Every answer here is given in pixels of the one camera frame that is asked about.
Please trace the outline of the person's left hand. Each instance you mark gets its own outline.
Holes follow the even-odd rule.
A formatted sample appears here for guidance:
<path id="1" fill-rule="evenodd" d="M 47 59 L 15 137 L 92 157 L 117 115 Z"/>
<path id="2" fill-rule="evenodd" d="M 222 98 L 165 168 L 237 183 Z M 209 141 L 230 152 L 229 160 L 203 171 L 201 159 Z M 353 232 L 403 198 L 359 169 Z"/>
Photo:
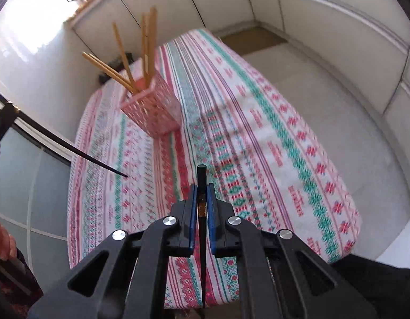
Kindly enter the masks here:
<path id="1" fill-rule="evenodd" d="M 9 259 L 16 258 L 16 256 L 16 241 L 0 222 L 0 259 L 8 261 Z"/>

